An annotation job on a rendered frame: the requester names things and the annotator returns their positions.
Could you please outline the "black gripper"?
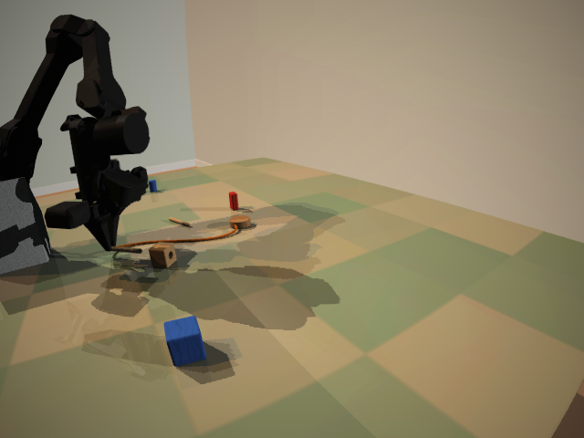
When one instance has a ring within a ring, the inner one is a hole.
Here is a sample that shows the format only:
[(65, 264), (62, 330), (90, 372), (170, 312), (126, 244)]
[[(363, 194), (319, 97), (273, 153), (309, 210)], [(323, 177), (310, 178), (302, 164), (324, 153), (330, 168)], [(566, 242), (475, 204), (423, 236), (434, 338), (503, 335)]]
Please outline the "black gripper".
[(105, 164), (106, 171), (111, 168), (113, 161), (108, 155), (74, 161), (75, 166), (69, 169), (71, 173), (77, 174), (80, 192), (75, 195), (82, 202), (64, 201), (48, 207), (45, 212), (47, 228), (72, 229), (83, 224), (106, 251), (111, 251), (112, 246), (116, 247), (120, 214), (127, 206), (117, 205), (104, 194), (102, 198), (94, 198), (92, 192), (97, 166)]

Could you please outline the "blue wooden block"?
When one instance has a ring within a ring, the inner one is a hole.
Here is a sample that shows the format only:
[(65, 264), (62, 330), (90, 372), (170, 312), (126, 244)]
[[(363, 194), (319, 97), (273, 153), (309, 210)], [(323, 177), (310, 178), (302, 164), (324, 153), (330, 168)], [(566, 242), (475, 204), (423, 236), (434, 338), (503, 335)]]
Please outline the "blue wooden block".
[(202, 334), (196, 316), (164, 322), (167, 347), (174, 366), (206, 359)]

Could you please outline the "brown wooden block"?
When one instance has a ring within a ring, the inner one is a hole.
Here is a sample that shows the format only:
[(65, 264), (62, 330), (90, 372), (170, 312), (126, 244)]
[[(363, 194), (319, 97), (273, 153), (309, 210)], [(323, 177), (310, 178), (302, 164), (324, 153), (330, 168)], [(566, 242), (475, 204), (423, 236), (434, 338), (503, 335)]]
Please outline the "brown wooden block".
[(176, 254), (173, 243), (156, 243), (149, 249), (151, 264), (159, 268), (169, 268), (175, 263)]

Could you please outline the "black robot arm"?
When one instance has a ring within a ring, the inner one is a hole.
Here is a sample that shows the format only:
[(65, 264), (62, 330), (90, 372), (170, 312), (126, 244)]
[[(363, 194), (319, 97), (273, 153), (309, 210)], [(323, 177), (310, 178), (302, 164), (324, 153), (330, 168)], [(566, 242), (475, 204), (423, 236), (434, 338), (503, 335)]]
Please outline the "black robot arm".
[[(60, 127), (69, 130), (74, 161), (104, 155), (139, 154), (148, 148), (147, 112), (125, 109), (126, 98), (112, 74), (110, 36), (98, 22), (74, 15), (56, 17), (46, 37), (46, 55), (14, 116), (0, 127), (0, 182), (33, 177), (42, 139), (40, 124), (68, 66), (83, 58), (84, 78), (77, 84), (76, 104), (93, 117), (68, 115)], [(103, 194), (128, 206), (141, 200), (149, 187), (146, 168), (121, 170), (113, 161), (97, 166), (92, 182), (94, 198)], [(29, 185), (30, 186), (30, 185)]]

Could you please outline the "red rectangular block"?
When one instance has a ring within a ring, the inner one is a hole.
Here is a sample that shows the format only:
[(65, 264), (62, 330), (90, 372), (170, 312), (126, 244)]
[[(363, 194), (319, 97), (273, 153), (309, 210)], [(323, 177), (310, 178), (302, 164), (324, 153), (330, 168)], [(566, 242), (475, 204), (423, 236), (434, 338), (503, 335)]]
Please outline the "red rectangular block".
[(239, 205), (238, 205), (238, 196), (237, 196), (236, 192), (229, 192), (229, 200), (230, 200), (230, 207), (233, 210), (238, 210)]

